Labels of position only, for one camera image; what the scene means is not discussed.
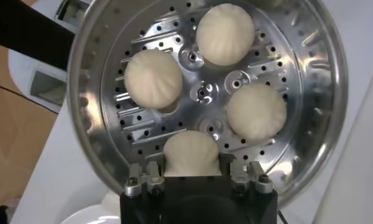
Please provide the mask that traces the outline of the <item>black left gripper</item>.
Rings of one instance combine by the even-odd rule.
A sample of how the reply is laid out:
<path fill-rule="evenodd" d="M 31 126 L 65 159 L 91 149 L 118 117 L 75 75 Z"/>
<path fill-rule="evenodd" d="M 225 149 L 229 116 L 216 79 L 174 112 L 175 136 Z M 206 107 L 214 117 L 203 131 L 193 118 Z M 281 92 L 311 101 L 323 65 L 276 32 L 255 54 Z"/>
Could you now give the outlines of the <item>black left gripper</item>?
<path fill-rule="evenodd" d="M 0 45 L 66 70 L 74 33 L 20 0 L 0 0 Z"/>

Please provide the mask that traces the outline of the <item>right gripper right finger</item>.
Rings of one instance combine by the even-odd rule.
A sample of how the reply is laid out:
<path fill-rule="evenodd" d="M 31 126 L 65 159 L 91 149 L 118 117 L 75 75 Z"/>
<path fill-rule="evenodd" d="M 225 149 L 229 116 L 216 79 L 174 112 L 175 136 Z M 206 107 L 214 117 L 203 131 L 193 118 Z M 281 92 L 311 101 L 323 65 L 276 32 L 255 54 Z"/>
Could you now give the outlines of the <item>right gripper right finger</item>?
<path fill-rule="evenodd" d="M 273 183 L 269 176 L 263 171 L 260 162 L 233 160 L 229 168 L 231 186 L 235 191 L 246 193 L 253 184 L 258 193 L 272 193 Z"/>

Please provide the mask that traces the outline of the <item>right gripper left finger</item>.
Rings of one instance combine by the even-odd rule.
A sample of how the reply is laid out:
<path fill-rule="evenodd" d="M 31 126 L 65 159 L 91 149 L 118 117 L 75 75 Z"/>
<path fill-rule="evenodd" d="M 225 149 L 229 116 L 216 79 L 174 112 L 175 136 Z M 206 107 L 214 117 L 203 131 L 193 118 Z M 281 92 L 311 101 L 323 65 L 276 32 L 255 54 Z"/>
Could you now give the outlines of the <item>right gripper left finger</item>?
<path fill-rule="evenodd" d="M 149 161 L 145 169 L 138 163 L 130 166 L 124 194 L 127 197 L 137 197 L 143 193 L 143 187 L 146 187 L 146 191 L 154 196 L 164 192 L 164 177 L 156 161 Z"/>

